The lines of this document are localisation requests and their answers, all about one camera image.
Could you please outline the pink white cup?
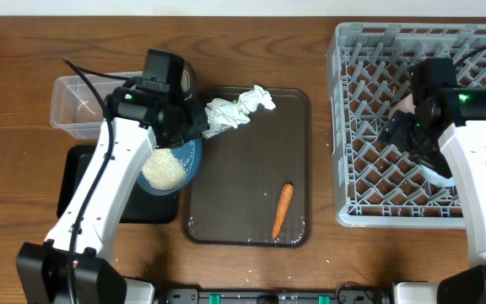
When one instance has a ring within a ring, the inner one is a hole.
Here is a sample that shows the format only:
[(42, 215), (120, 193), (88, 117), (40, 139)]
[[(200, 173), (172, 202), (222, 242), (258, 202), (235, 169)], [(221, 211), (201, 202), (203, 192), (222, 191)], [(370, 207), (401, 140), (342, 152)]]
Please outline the pink white cup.
[(407, 95), (401, 101), (396, 103), (396, 105), (394, 105), (394, 107), (389, 111), (388, 118), (391, 119), (396, 111), (414, 114), (415, 105), (413, 104), (413, 95)]

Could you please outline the dark blue plate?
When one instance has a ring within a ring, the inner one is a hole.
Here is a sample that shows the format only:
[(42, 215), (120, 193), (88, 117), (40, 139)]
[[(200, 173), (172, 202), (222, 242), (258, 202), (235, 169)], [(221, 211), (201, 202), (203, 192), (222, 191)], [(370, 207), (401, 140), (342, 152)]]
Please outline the dark blue plate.
[(202, 140), (194, 139), (186, 144), (183, 144), (180, 148), (170, 149), (172, 154), (180, 161), (186, 171), (186, 178), (184, 181), (176, 188), (171, 190), (159, 190), (153, 188), (149, 185), (147, 180), (145, 179), (144, 175), (142, 174), (142, 170), (138, 174), (137, 184), (147, 193), (152, 194), (154, 196), (165, 196), (170, 193), (174, 193), (182, 189), (186, 184), (188, 184), (192, 178), (196, 175), (197, 169), (200, 166), (201, 158), (202, 158)]

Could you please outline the light blue bowl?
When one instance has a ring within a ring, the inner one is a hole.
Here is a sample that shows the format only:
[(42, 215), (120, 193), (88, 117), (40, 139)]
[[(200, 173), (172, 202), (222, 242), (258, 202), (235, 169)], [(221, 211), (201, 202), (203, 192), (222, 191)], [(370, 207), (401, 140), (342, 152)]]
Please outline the light blue bowl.
[(452, 177), (450, 178), (445, 178), (435, 171), (431, 170), (427, 166), (420, 165), (421, 167), (421, 172), (420, 174), (424, 178), (424, 180), (432, 185), (435, 185), (437, 187), (454, 187), (455, 182)]

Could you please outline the pile of white rice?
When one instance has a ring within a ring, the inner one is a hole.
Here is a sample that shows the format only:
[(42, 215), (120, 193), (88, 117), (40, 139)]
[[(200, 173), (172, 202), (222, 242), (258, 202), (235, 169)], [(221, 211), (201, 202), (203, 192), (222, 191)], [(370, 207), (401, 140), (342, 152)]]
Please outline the pile of white rice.
[(170, 149), (156, 149), (146, 160), (142, 174), (153, 188), (171, 190), (186, 178), (186, 171)]

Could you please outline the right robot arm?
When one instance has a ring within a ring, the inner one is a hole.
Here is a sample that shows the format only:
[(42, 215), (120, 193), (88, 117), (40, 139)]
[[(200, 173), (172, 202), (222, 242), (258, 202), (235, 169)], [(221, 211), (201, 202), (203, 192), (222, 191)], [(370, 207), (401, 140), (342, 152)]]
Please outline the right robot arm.
[(442, 88), (393, 107), (379, 140), (418, 156), (455, 183), (469, 268), (439, 283), (402, 282), (393, 303), (486, 303), (486, 89)]

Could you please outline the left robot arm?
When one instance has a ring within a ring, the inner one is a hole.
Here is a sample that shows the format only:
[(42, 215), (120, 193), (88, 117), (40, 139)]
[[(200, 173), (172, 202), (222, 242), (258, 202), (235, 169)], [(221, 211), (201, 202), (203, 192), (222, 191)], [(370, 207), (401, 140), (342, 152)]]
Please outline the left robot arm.
[(100, 101), (105, 120), (71, 202), (43, 244), (16, 259), (29, 303), (151, 303), (154, 285), (110, 264), (116, 228), (146, 160), (179, 148), (208, 128), (193, 90), (118, 87)]

